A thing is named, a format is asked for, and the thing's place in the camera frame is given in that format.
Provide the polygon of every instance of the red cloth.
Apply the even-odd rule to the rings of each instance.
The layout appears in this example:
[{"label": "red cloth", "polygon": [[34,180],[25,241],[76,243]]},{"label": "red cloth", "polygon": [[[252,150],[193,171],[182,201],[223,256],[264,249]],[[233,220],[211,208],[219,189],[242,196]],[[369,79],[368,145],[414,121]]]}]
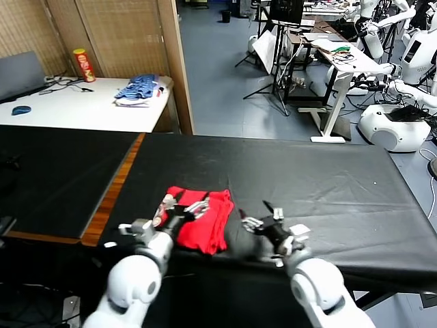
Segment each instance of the red cloth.
[{"label": "red cloth", "polygon": [[[170,187],[167,193],[176,196],[183,192],[179,205],[190,206],[203,200],[206,191],[194,191],[179,187]],[[229,190],[212,191],[209,194],[208,211],[194,222],[185,223],[178,237],[178,244],[190,249],[198,249],[202,253],[213,255],[227,248],[225,241],[225,226],[234,209]]]}]

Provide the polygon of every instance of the bamboo wall panel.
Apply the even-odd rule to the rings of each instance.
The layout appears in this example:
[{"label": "bamboo wall panel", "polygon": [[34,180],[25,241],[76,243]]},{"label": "bamboo wall panel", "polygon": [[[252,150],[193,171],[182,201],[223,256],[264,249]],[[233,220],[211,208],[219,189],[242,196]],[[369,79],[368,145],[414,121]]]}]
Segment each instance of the bamboo wall panel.
[{"label": "bamboo wall panel", "polygon": [[156,0],[77,0],[105,77],[168,75]]},{"label": "bamboo wall panel", "polygon": [[68,71],[66,54],[40,1],[0,0],[0,57],[26,51],[36,52],[48,75]]},{"label": "bamboo wall panel", "polygon": [[84,48],[87,51],[94,73],[97,77],[103,77],[96,53],[89,41],[85,26],[83,26],[75,0],[46,0],[46,4],[78,76],[81,76],[81,70],[72,52],[74,49]]}]

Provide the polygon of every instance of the blue mouse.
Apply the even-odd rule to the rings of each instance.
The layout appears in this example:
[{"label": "blue mouse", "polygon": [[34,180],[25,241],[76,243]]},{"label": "blue mouse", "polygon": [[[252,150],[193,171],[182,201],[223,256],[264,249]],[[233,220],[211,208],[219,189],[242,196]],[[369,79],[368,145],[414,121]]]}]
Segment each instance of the blue mouse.
[{"label": "blue mouse", "polygon": [[29,113],[32,110],[29,106],[17,106],[12,110],[12,115],[20,115]]}]

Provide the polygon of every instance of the table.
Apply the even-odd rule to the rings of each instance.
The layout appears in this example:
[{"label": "table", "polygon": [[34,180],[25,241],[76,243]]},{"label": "table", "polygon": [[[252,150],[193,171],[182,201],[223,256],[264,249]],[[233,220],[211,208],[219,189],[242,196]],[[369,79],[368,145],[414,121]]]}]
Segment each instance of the table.
[{"label": "table", "polygon": [[[14,102],[0,104],[0,123],[4,125],[43,126],[52,128],[80,128],[101,131],[152,132],[166,105],[172,120],[173,131],[179,131],[178,115],[173,99],[173,81],[160,77],[163,94],[154,97],[150,108],[118,107],[114,101],[129,79],[97,78],[93,83],[78,83],[94,92],[82,92],[77,87],[51,94],[32,94]],[[12,109],[19,105],[32,108],[30,113],[12,116]]]},{"label": "table", "polygon": [[[323,16],[325,21],[335,21],[337,19],[340,19],[345,16],[345,14],[348,13],[348,9],[314,9],[311,6],[314,3],[312,2],[305,2],[304,3],[304,10],[302,15],[303,16]],[[262,21],[269,21],[269,14],[270,14],[270,6],[269,5],[262,5],[263,8],[265,8],[265,11],[262,13],[261,20]]]},{"label": "table", "polygon": [[[82,237],[19,231],[8,236],[90,247],[130,243],[115,228],[151,217],[171,185],[228,188],[236,208],[255,217],[266,214],[263,199],[282,206],[285,224],[308,225],[309,246],[341,269],[351,290],[380,292],[376,296],[381,300],[388,292],[437,287],[434,230],[389,155],[376,146],[140,135]],[[202,270],[242,273],[245,279],[262,275],[284,280],[270,258],[271,246],[245,232],[236,212],[225,237],[226,252],[207,257],[178,249],[174,259],[184,266],[197,263]]]},{"label": "table", "polygon": [[109,185],[123,181],[138,136],[0,126],[1,160],[18,155],[21,166],[0,169],[0,215],[17,218],[10,236],[77,243]]},{"label": "table", "polygon": [[[315,22],[314,28],[311,31],[311,33],[326,33],[327,31],[337,34],[338,36],[340,36],[341,38],[343,38],[337,31],[335,31],[327,22],[325,22],[324,20]],[[298,50],[299,46],[302,44],[304,48],[307,49],[307,53],[305,55],[305,60],[304,60],[304,65],[303,65],[303,69],[306,70],[307,69],[307,65],[308,65],[308,59],[309,59],[309,55],[311,53],[311,48],[313,47],[311,45],[311,43],[309,41],[307,41],[307,39],[305,39],[302,36],[297,36],[294,33],[287,33],[287,38],[289,40],[289,42],[292,45],[292,53],[296,53],[296,51]],[[284,103],[292,103],[293,105],[302,105],[308,102],[311,102],[311,104],[315,104],[317,103],[317,106],[326,106],[326,104],[328,103],[328,100],[330,98],[330,93],[333,90],[333,86],[334,86],[334,82],[335,82],[335,77],[333,77],[329,84],[328,87],[326,88],[326,92],[325,95],[323,95],[322,97],[319,96],[290,96],[290,86],[291,86],[291,82],[292,82],[292,77],[293,77],[293,72],[294,72],[294,67],[296,65],[296,56],[292,58],[289,66],[288,66],[288,72],[287,72],[287,81],[288,83],[285,86],[285,90],[284,90]]]},{"label": "table", "polygon": [[338,83],[338,94],[335,99],[335,103],[333,106],[332,111],[329,113],[328,120],[325,124],[325,127],[321,129],[321,119],[319,117],[319,113],[326,113],[325,109],[322,108],[315,108],[315,107],[309,107],[309,108],[299,108],[299,113],[310,113],[311,117],[313,118],[315,125],[319,129],[321,137],[314,136],[311,137],[312,142],[322,142],[322,143],[344,143],[345,139],[343,137],[333,137],[331,136],[331,133],[334,128],[335,121],[337,120],[340,111],[341,106],[343,105],[343,102],[346,98],[346,95],[348,94],[350,82],[352,80],[352,77],[354,77],[355,73],[374,73],[378,74],[380,72],[379,65],[366,56],[363,52],[361,52],[358,48],[356,48],[353,44],[349,42],[336,42],[338,44],[338,47],[340,46],[349,46],[350,47],[350,54],[354,56],[354,61],[348,62],[342,62],[335,60],[333,57],[333,54],[327,53],[325,51],[320,51],[321,54],[331,63],[331,65],[334,66],[334,72],[330,78],[329,85],[333,85],[335,82],[335,79],[337,79],[336,83]]}]

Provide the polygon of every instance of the folded blue clothes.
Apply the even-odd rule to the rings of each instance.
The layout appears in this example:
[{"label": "folded blue clothes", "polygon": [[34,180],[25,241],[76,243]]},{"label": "folded blue clothes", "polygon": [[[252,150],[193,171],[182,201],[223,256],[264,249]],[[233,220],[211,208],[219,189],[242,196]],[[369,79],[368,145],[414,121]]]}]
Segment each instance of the folded blue clothes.
[{"label": "folded blue clothes", "polygon": [[143,74],[130,79],[127,87],[121,90],[115,97],[127,99],[147,99],[153,96],[153,90],[157,86],[158,76],[155,74]]}]

